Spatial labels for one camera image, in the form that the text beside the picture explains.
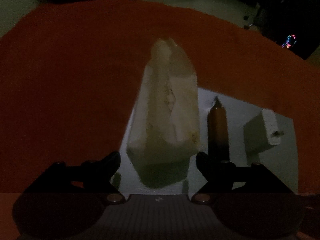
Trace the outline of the red table cloth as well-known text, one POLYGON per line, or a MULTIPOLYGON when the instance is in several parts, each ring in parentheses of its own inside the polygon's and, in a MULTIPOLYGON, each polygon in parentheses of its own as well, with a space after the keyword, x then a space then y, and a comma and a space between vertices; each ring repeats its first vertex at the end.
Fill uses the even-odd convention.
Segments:
POLYGON ((100 0, 45 4, 1 38, 1 239, 21 192, 54 161, 120 147, 152 45, 172 38, 201 87, 294 120, 299 191, 319 192, 319 69, 256 31, 192 9, 100 0))

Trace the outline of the white power adapter plug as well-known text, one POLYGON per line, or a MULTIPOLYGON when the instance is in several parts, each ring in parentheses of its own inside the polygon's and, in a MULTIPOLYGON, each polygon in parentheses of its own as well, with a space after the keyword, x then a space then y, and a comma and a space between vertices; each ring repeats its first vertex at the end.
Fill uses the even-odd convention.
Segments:
POLYGON ((244 143, 247 154, 258 154, 280 145, 284 132, 278 127, 276 114, 263 109, 244 125, 244 143))

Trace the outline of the brown lip balm tube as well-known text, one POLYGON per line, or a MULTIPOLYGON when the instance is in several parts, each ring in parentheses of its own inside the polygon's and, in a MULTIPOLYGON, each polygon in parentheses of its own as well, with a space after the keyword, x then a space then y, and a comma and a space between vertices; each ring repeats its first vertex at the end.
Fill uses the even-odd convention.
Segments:
POLYGON ((208 155, 216 163, 229 161, 229 136, 226 110, 218 96, 207 115, 208 155))

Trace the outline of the black office chair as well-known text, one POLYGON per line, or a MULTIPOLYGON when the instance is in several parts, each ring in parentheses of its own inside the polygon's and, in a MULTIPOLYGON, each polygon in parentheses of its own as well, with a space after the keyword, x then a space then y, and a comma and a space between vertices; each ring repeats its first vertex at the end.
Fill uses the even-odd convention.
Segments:
POLYGON ((278 0, 260 6, 248 30, 260 33, 306 60, 319 47, 319 0, 278 0))

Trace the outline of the white flat board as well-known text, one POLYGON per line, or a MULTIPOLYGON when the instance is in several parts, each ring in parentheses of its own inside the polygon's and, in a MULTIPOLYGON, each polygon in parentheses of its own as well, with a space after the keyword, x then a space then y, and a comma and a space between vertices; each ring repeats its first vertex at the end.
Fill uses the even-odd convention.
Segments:
MULTIPOLYGON (((208 151, 207 114, 218 98, 226 110, 230 160, 240 167, 261 162, 293 192, 298 191, 298 154, 293 120, 271 110, 203 88, 198 89, 201 150, 208 151)), ((207 182, 196 168, 195 157, 186 163, 157 166, 144 175, 128 155, 129 144, 141 135, 147 99, 141 96, 133 110, 120 147, 121 166, 112 183, 128 197, 130 194, 195 194, 207 182)))

